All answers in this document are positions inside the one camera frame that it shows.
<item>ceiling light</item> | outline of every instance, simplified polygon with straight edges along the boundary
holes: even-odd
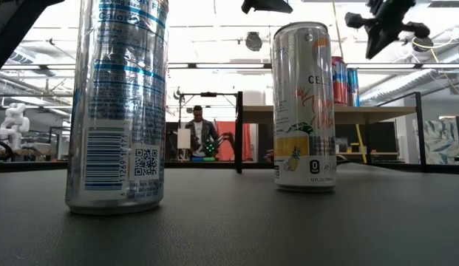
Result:
[[[459,64],[424,64],[423,68],[433,68],[433,69],[453,68],[453,69],[459,69]]]
[[[452,118],[456,118],[456,116],[455,116],[455,115],[444,115],[444,116],[440,116],[440,117],[439,117],[439,120],[445,119],[445,118],[452,119]]]
[[[48,103],[48,102],[46,102],[44,100],[41,100],[41,99],[38,99],[38,98],[35,98],[35,97],[14,96],[14,97],[11,97],[11,99],[19,100],[19,101],[22,101],[22,102],[25,102],[25,103],[37,104],[37,105]]]
[[[43,106],[47,109],[72,109],[73,106]]]
[[[1,70],[75,70],[74,64],[7,64]]]
[[[2,108],[10,108],[9,106],[0,106]],[[39,106],[25,106],[27,109],[37,109],[40,108]]]
[[[57,109],[50,109],[50,111],[52,111],[52,112],[54,112],[54,113],[56,113],[56,114],[59,114],[59,115],[67,115],[67,116],[68,116],[68,115],[71,115],[71,114],[69,114],[69,113],[67,113],[67,112],[63,112],[63,111],[57,110]]]
[[[169,64],[169,69],[188,68],[188,64]]]
[[[261,69],[264,64],[197,64],[197,68],[205,69]]]
[[[347,64],[347,68],[357,69],[408,69],[415,67],[415,64]]]

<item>celsius can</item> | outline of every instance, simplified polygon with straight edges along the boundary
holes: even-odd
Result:
[[[333,95],[334,104],[347,105],[347,73],[342,57],[333,56]]]
[[[123,214],[163,198],[167,0],[81,0],[65,202]]]
[[[275,183],[323,192],[336,184],[330,36],[325,25],[299,22],[273,42]]]
[[[357,69],[347,69],[347,100],[349,106],[360,106]]]

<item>white can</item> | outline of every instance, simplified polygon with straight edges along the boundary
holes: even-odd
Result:
[[[273,42],[275,183],[323,192],[336,185],[330,36],[325,25],[282,27]]]

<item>pineapple graphic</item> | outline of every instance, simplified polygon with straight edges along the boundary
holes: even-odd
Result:
[[[300,148],[295,146],[291,154],[290,159],[288,159],[285,169],[288,171],[295,171],[298,168],[298,161],[300,160]]]

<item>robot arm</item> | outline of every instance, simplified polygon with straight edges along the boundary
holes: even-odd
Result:
[[[6,109],[6,117],[8,116],[16,116],[16,115],[22,115],[27,109],[26,105],[23,103],[11,103],[9,105],[9,108]]]
[[[402,31],[413,32],[419,39],[428,38],[429,28],[426,25],[402,22],[405,14],[415,4],[415,0],[368,0],[367,6],[370,7],[374,18],[362,18],[354,13],[346,14],[344,19],[348,27],[364,27],[369,36],[366,58],[372,59],[389,44],[397,41],[398,34]]]
[[[22,125],[19,126],[19,131],[22,133],[28,132],[30,129],[30,121],[29,118],[23,117],[22,118]]]

